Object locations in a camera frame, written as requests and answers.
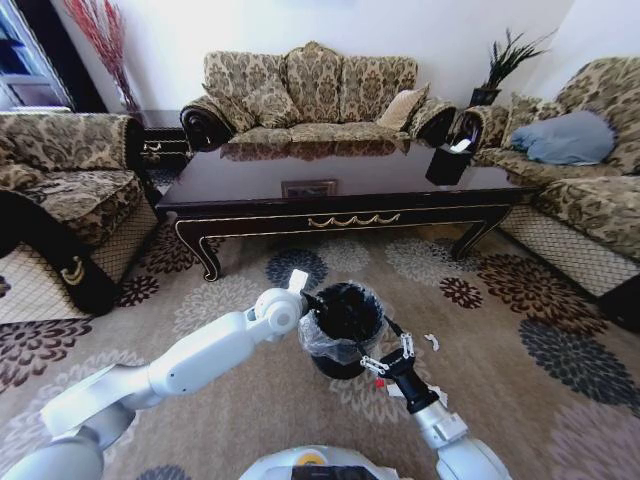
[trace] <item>side table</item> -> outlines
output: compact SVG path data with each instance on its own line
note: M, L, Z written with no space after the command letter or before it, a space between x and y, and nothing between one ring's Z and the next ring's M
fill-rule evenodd
M147 168L182 170L188 163L189 144L178 110L141 110L133 115L144 126L142 156Z

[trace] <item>black trash can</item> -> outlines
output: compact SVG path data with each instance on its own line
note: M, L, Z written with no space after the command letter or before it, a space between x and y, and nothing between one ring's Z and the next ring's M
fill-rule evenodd
M318 293L325 306L317 316L317 326L334 340L357 340L370 354L384 327L384 310L378 298L362 285L336 283ZM359 357L355 343L338 345L334 354ZM360 359L345 365L325 355L311 355L318 369L328 377L348 380L364 372Z

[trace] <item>table leg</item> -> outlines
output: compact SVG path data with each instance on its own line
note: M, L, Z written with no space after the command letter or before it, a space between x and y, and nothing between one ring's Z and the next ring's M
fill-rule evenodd
M206 237L188 229L181 228L181 223L176 222L178 238L189 247L189 250L202 262L204 266L204 279L207 282L215 282L221 273L218 257L207 243Z
M500 225L502 220L509 215L510 211L511 207L505 206L504 209L497 211L495 215L471 225L469 230L467 230L460 240L453 245L453 248L451 248L451 257L453 257L454 260L464 258L467 253L469 253L469 250L471 250L471 248L478 243L482 237Z

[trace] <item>sofa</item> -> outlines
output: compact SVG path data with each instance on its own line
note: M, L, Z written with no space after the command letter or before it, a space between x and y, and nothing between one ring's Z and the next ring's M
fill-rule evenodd
M510 148L514 120L579 110L598 114L616 132L603 163L547 165ZM553 102L514 95L509 108L469 108L456 137L474 140L476 164L500 166L514 181L543 189L531 205L513 209L503 230L597 297L612 319L640 328L640 57L588 63Z
M181 112L192 150L225 142L423 138L441 144L455 115L450 102L425 98L401 131L375 123L397 93L415 87L418 66L408 57L346 57L309 42L286 55L214 51L204 69L205 95ZM294 125L265 128L243 111L242 100L271 81L281 83L295 104Z
M106 313L156 216L141 125L0 114L0 323Z

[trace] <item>trash can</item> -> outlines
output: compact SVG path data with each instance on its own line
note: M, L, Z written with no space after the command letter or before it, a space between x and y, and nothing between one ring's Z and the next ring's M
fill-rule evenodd
M336 283L317 295L322 311L310 311L300 320L300 344L328 377L347 380L364 371L362 354L371 354L384 334L387 322L375 293L354 282Z

